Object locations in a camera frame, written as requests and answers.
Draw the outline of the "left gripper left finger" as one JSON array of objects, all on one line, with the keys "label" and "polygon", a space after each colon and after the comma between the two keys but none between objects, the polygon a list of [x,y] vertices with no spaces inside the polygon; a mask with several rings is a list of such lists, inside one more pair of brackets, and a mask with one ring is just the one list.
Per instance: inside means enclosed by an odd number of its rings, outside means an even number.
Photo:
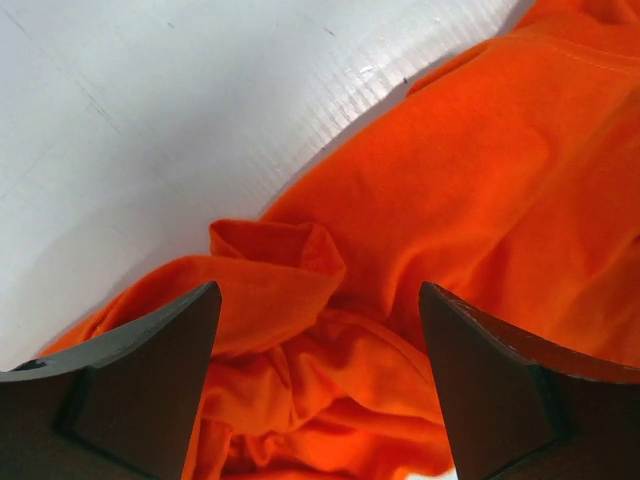
[{"label": "left gripper left finger", "polygon": [[2,478],[180,478],[220,307],[207,283],[2,373]]}]

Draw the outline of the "orange t shirt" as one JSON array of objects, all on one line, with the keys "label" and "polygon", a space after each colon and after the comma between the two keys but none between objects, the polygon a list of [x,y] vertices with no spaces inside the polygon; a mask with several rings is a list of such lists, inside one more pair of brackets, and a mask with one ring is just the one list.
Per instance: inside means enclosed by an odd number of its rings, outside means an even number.
[{"label": "orange t shirt", "polygon": [[418,309],[441,285],[639,363],[639,5],[539,1],[417,82],[257,221],[219,220],[50,346],[216,282],[187,479],[402,479],[452,466]]}]

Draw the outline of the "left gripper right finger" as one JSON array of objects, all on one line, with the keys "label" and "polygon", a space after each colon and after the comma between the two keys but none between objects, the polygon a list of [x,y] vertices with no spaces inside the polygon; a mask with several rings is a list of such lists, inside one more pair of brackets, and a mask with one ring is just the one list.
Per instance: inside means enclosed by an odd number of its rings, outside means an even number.
[{"label": "left gripper right finger", "polygon": [[639,371],[422,285],[427,353],[461,479],[636,479]]}]

